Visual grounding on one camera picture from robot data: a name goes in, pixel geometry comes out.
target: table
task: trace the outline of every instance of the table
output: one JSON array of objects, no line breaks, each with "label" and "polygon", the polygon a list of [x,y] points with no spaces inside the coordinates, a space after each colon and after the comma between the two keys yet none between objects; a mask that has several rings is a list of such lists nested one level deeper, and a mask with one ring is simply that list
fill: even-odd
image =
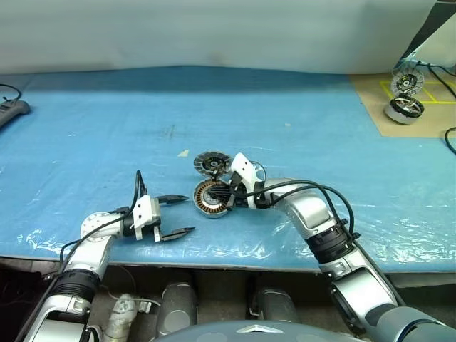
[{"label": "table", "polygon": [[[33,112],[0,131],[0,255],[56,259],[89,214],[129,205],[136,169],[152,195],[191,196],[206,150],[243,152],[269,177],[315,180],[351,202],[385,271],[454,271],[456,158],[438,138],[384,138],[347,76],[171,67],[0,76]],[[337,202],[341,216],[343,205]],[[111,261],[313,271],[286,216],[238,208],[210,220],[162,208],[185,238],[116,242]]]}]

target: blue plastic sheet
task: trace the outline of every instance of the blue plastic sheet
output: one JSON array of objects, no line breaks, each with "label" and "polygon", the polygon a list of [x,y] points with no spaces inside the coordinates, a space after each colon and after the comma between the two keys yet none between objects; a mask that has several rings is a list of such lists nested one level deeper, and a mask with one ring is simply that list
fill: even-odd
[{"label": "blue plastic sheet", "polygon": [[[440,139],[381,137],[345,76],[176,67],[0,82],[23,88],[33,107],[0,131],[0,255],[56,259],[89,214],[130,204],[136,169],[150,194],[191,197],[203,179],[193,158],[221,150],[261,162],[269,177],[340,190],[386,271],[455,270],[454,155]],[[188,226],[176,241],[116,242],[111,261],[317,268],[274,210],[210,220],[191,202],[162,208],[164,232]]]}]

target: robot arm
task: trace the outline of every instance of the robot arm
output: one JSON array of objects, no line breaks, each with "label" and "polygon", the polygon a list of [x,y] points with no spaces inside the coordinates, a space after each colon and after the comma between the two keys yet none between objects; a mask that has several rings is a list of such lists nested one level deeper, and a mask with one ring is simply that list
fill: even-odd
[{"label": "robot arm", "polygon": [[376,342],[444,342],[454,336],[453,329],[438,320],[403,306],[393,285],[345,228],[347,221],[311,190],[322,186],[291,179],[260,180],[241,153],[225,170],[231,172],[229,180],[212,179],[221,184],[208,191],[210,199],[223,201],[227,210],[238,205],[284,212],[330,281],[330,295],[352,332],[367,333]]},{"label": "robot arm", "polygon": [[[186,235],[193,227],[162,234],[160,203],[177,203],[187,198],[179,195],[151,197],[142,185],[141,197],[135,199],[132,207],[88,216],[81,225],[81,240],[63,262],[36,312],[32,313],[24,341],[97,341],[86,324],[93,297],[108,266],[109,250],[114,239],[134,235],[141,240],[144,235],[153,233],[155,241],[159,242]],[[20,335],[16,341],[22,341]]]}]

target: floor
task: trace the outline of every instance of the floor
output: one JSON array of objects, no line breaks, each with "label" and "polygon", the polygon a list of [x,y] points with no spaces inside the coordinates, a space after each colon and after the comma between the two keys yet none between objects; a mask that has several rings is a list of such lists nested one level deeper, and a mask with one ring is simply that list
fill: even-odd
[{"label": "floor", "polygon": [[[0,267],[47,274],[56,264],[47,261],[0,259]],[[456,327],[456,280],[454,274],[396,275],[405,301],[418,309]],[[252,319],[246,302],[252,289],[271,286],[285,290],[293,299],[302,323],[332,331],[348,333],[334,308],[320,275],[257,271],[221,271],[201,269],[160,269],[145,266],[109,266],[103,285],[114,296],[134,293],[143,298],[160,300],[170,282],[190,281],[197,292],[198,321]],[[103,287],[93,302],[89,323],[106,325],[115,300]],[[139,313],[130,330],[129,341],[148,342],[155,335],[157,309]]]}]

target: cardboard mat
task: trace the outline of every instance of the cardboard mat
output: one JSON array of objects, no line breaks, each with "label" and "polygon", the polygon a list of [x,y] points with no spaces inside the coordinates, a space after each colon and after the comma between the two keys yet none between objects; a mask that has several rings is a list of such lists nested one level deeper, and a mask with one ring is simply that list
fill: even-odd
[{"label": "cardboard mat", "polygon": [[[456,91],[454,77],[441,77]],[[425,111],[412,125],[396,123],[383,112],[386,103],[393,98],[391,74],[352,75],[350,79],[383,136],[439,138],[449,127],[456,126],[456,99],[439,80],[428,73],[425,73],[423,89],[414,96],[425,106]]]}]

